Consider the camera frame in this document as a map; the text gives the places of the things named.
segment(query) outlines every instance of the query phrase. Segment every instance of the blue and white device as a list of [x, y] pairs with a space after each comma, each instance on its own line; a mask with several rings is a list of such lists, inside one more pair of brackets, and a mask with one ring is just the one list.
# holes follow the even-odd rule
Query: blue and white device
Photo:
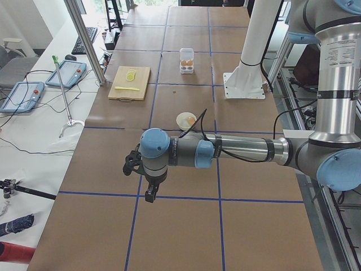
[[[86, 71], [86, 63], [64, 60], [59, 66], [61, 80], [66, 89], [71, 89], [82, 78]], [[54, 71], [45, 82], [48, 86], [60, 88], [58, 73]]]
[[1, 113], [27, 112], [40, 99], [44, 90], [43, 82], [18, 82], [0, 107]]

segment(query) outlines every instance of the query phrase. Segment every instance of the black keyboard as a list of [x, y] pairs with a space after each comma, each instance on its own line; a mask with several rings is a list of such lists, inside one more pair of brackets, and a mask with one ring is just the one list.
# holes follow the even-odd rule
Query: black keyboard
[[[91, 43], [94, 42], [97, 31], [98, 29], [96, 27], [86, 27], [86, 32], [88, 33]], [[85, 54], [86, 53], [85, 53], [84, 45], [81, 42], [80, 38], [78, 37], [77, 42], [74, 45], [72, 55], [85, 55]]]

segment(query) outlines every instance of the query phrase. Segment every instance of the red cylinder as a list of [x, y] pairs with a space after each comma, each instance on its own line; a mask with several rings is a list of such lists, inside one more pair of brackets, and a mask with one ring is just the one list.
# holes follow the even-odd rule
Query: red cylinder
[[35, 248], [18, 244], [0, 242], [0, 261], [17, 264], [29, 264]]

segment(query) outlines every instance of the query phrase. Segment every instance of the cutting board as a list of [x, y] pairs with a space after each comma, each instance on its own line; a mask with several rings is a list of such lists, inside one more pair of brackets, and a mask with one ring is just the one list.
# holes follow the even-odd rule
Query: cutting board
[[[126, 75], [130, 69], [135, 70], [135, 77], [133, 81], [127, 81], [126, 79]], [[150, 67], [119, 66], [108, 98], [116, 100], [144, 100], [150, 73]], [[124, 88], [137, 88], [139, 90], [116, 90], [116, 86]]]

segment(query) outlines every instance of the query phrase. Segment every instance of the white table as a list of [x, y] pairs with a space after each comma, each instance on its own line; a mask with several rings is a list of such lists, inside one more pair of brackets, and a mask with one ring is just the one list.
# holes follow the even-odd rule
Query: white table
[[[84, 19], [87, 26], [97, 27], [97, 20], [95, 20], [93, 24], [88, 23], [88, 20], [94, 21], [94, 18]], [[93, 43], [98, 59], [103, 55], [101, 47], [104, 48], [101, 32], [102, 30], [98, 29], [98, 35]], [[33, 70], [45, 69], [53, 71], [55, 66], [51, 56], [57, 55], [59, 61], [63, 60], [67, 54], [71, 53], [77, 37], [78, 35], [73, 22], [69, 19], [49, 44], [39, 61], [33, 67]], [[88, 70], [91, 69], [86, 55], [77, 55], [76, 57], [77, 61], [87, 63]], [[49, 75], [49, 73], [31, 73], [28, 76], [28, 80], [45, 82]], [[99, 87], [94, 73], [90, 72], [86, 78], [79, 83], [79, 87], [82, 93], [78, 99], [71, 103], [69, 108], [74, 119], [85, 121]], [[70, 102], [78, 93], [79, 88], [77, 86], [73, 87], [67, 92], [68, 101]], [[39, 101], [46, 103], [59, 94], [61, 94], [60, 89], [46, 86], [42, 98]], [[61, 95], [49, 104], [58, 111], [65, 109]], [[0, 125], [7, 119], [8, 118], [0, 119]], [[49, 106], [43, 106], [29, 113], [13, 116], [2, 128], [0, 137], [14, 143], [20, 149], [31, 152], [74, 150], [83, 127], [76, 125], [67, 128], [64, 136], [59, 138], [60, 129], [67, 121], [66, 111], [56, 113]], [[72, 154], [73, 152], [52, 155], [31, 155], [20, 152], [8, 143], [0, 141], [0, 180], [16, 178], [17, 180], [22, 180], [21, 186], [56, 195], [72, 158]], [[0, 193], [0, 204], [2, 204], [5, 200], [3, 199], [2, 191], [0, 191]], [[31, 228], [21, 233], [12, 233], [0, 237], [0, 241], [36, 247], [54, 201], [21, 192], [16, 192], [9, 201], [10, 205], [7, 213], [0, 216], [0, 224], [31, 213], [34, 214], [35, 221]], [[25, 264], [0, 262], [1, 271], [20, 271], [26, 269], [27, 265]]]

